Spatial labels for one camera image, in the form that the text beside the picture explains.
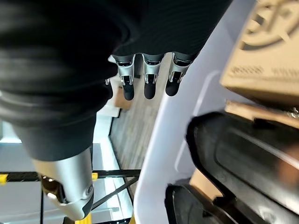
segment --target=wooden floor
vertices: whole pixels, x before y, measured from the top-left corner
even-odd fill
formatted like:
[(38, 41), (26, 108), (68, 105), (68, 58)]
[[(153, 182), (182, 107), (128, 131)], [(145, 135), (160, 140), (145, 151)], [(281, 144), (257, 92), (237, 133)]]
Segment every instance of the wooden floor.
[[(119, 118), (113, 119), (110, 139), (122, 169), (142, 167), (160, 102), (165, 93), (170, 61), (171, 54), (168, 53), (161, 64), (156, 95), (150, 100), (143, 94), (143, 70), (139, 71), (142, 77), (134, 80), (135, 97), (131, 108), (122, 110)], [(136, 184), (131, 188), (133, 194), (135, 188)]]

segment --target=brown cardboard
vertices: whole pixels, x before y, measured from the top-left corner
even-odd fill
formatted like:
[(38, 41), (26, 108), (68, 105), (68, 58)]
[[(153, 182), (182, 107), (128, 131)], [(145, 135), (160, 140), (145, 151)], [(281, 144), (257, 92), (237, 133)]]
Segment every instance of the brown cardboard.
[(191, 180), (191, 186), (200, 193), (204, 193), (208, 198), (214, 200), (216, 197), (222, 197), (222, 193), (204, 176), (198, 169), (195, 169)]
[(257, 2), (221, 84), (264, 104), (299, 106), (299, 1)]
[(129, 110), (131, 108), (132, 101), (128, 101), (123, 96), (123, 88), (118, 87), (116, 98), (115, 98), (115, 107), (119, 107), (121, 109)]
[(227, 102), (225, 111), (252, 121), (255, 119), (276, 121), (299, 129), (299, 119), (297, 117), (291, 117), (288, 113), (281, 111), (270, 111), (259, 106), (247, 105), (234, 101)]

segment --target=printed logo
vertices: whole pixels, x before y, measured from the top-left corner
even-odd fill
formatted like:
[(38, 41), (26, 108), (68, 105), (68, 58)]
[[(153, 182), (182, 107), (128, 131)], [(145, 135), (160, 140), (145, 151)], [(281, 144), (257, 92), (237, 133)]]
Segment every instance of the printed logo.
[(249, 22), (242, 50), (258, 50), (288, 42), (299, 30), (299, 0), (263, 2)]

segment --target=metal rod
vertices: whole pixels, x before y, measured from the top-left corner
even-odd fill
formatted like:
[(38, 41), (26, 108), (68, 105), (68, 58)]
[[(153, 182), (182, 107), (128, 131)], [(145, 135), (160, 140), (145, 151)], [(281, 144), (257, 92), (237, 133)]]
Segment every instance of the metal rod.
[(40, 214), (40, 224), (43, 224), (43, 186), (41, 186), (41, 214)]
[(96, 223), (96, 224), (129, 224), (131, 218), (125, 218), (121, 220), (115, 220), (115, 221), (108, 221), (103, 223)]
[(122, 190), (128, 188), (129, 186), (131, 186), (133, 183), (135, 183), (137, 181), (138, 181), (138, 177), (135, 177), (132, 180), (129, 180), (125, 184), (121, 185), (115, 191), (111, 192), (110, 194), (104, 196), (102, 199), (100, 199), (97, 202), (95, 202), (93, 204), (93, 206), (92, 206), (92, 210), (94, 210), (95, 208), (99, 207), (101, 204), (103, 204), (104, 202), (106, 202), (107, 200), (109, 200), (111, 197), (113, 197), (114, 195), (120, 193)]
[[(124, 178), (139, 177), (140, 169), (123, 169), (123, 170), (94, 170), (93, 173), (98, 174), (101, 178)], [(0, 172), (0, 174), (8, 174), (7, 182), (35, 182), (40, 181), (37, 172)]]

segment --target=robotic arm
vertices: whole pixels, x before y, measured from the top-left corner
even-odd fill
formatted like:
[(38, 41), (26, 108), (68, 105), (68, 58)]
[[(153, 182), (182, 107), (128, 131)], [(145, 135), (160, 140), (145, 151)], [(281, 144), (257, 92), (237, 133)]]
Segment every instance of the robotic arm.
[(0, 2), (0, 117), (64, 214), (83, 219), (93, 204), (90, 147), (96, 112), (112, 96), (109, 78), (118, 70), (131, 100), (141, 53), (144, 94), (153, 98), (163, 56), (173, 52), (165, 90), (174, 96), (230, 2)]

